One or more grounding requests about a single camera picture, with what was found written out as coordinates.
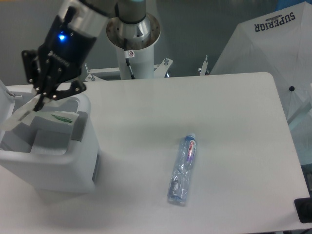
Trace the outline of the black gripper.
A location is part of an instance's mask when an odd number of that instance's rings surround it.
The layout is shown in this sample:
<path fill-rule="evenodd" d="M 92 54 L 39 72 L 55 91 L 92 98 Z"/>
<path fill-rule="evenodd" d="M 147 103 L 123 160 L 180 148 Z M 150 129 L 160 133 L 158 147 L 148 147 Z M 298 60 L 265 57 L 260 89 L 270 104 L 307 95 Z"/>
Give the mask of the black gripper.
<path fill-rule="evenodd" d="M 60 16 L 56 16 L 38 50 L 23 50 L 21 57 L 26 79 L 40 94 L 34 111 L 41 110 L 47 101 L 57 101 L 86 91 L 86 85 L 80 80 L 70 83 L 67 90 L 57 90 L 53 86 L 53 77 L 62 69 L 60 80 L 71 80 L 81 74 L 81 67 L 95 44 L 96 37 L 87 37 L 64 25 Z"/>

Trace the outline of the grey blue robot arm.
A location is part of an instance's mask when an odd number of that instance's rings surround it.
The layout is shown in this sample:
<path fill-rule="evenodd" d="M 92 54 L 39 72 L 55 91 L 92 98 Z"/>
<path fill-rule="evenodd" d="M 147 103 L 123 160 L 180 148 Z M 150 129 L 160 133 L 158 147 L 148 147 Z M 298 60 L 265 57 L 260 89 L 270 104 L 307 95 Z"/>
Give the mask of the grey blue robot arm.
<path fill-rule="evenodd" d="M 146 15 L 144 0 L 63 1 L 43 44 L 21 53 L 27 81 L 39 96 L 33 111 L 86 90 L 79 79 L 82 65 L 108 19 L 138 26 Z"/>

